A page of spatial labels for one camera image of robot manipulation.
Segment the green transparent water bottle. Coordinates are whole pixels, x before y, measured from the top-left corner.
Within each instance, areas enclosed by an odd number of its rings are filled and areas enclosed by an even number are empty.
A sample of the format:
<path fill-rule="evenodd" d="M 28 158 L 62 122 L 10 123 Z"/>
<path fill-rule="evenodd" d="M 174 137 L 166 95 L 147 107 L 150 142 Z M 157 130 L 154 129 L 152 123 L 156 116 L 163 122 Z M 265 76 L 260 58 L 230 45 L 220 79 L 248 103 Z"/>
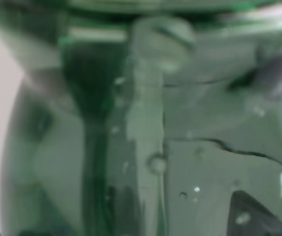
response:
<path fill-rule="evenodd" d="M 24 71 L 3 236 L 282 236 L 282 0 L 0 0 Z"/>

